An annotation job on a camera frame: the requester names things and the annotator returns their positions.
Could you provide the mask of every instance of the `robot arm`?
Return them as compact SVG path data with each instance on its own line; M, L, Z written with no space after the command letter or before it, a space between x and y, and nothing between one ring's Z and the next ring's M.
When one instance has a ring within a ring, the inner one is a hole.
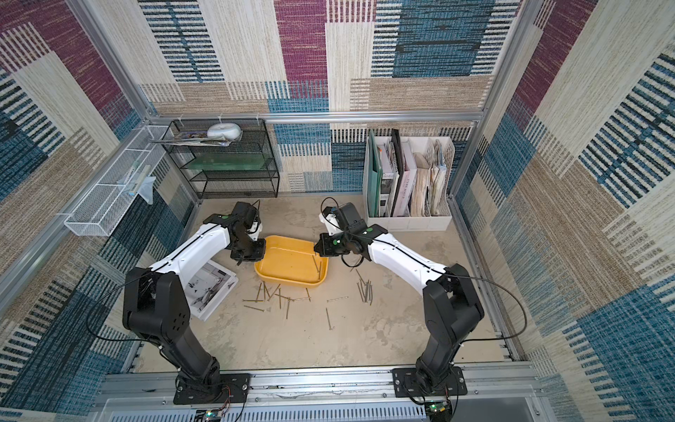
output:
M265 254L265 240L258 240L261 229L258 210L237 202L229 215L213 214L204 220L197 233L166 258L127 273L122 323L180 368L175 404L184 404L185 398L209 403L223 392L218 360L190 329L188 300L203 300L210 287L189 284L190 280L223 249L232 250L230 256L239 263L260 261Z
M468 272L459 264L448 268L424 258L377 224L368 227L351 203L326 207L319 219L328 233L320 235L315 252L322 257L360 254L392 270L422 295L430 336L417 359L415 381L427 394L444 391L462 341L485 315Z

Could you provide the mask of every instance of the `wire shelf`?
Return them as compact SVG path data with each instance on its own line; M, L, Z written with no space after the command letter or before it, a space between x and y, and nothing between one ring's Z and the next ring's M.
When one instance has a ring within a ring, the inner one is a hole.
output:
M165 132L166 126L146 126L139 131L75 207L65 226L77 236L110 236L136 198L137 194L128 191L139 173L149 165L147 175L151 175L164 156L164 148L151 140Z
M272 197L279 192L279 168L274 158L265 122L260 119L199 119L174 120L166 129L163 140L180 137L180 132L205 132L217 123L235 123L242 129L242 138L226 147L171 145L164 148L190 181L200 199ZM204 169L194 166L195 160L210 156L218 161L223 155L256 156L257 169Z

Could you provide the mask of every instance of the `metal bracket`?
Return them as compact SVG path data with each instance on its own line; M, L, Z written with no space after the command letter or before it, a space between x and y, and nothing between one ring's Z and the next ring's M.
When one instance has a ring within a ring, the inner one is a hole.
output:
M445 379L445 386L448 389L448 396L466 396L466 382L464 374L459 367L451 367L452 374ZM424 393L415 380L415 368L396 368L391 370L394 378L394 391L396 397L421 397L421 396L445 396L444 391L434 391Z
M230 403L245 403L248 398L248 386L250 384L251 374L249 373L222 373L220 382L229 387ZM219 396L217 401L224 402L225 398ZM178 382L178 386L173 397L174 404L204 404L203 392L194 390L183 381Z

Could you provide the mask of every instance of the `yellow tray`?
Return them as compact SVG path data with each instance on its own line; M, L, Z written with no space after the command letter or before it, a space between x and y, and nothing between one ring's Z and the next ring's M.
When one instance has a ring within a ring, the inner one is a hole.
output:
M320 257L307 240L268 236L265 257L255 263L255 272L266 282L316 287L326 279L328 258Z

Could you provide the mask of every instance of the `black wire mesh rack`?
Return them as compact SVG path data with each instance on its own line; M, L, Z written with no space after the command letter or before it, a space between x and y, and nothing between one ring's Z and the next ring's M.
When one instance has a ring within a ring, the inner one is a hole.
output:
M174 140L180 137L182 132L206 132L212 125L221 122L239 125L242 129L241 139L233 141L226 147L164 144L167 153L190 181L197 196L200 199L276 197L279 193L279 170L274 160L265 121L174 120L162 140ZM199 159L208 156L218 161L220 155L223 155L223 160L230 161L254 159L256 168L231 170L194 168Z

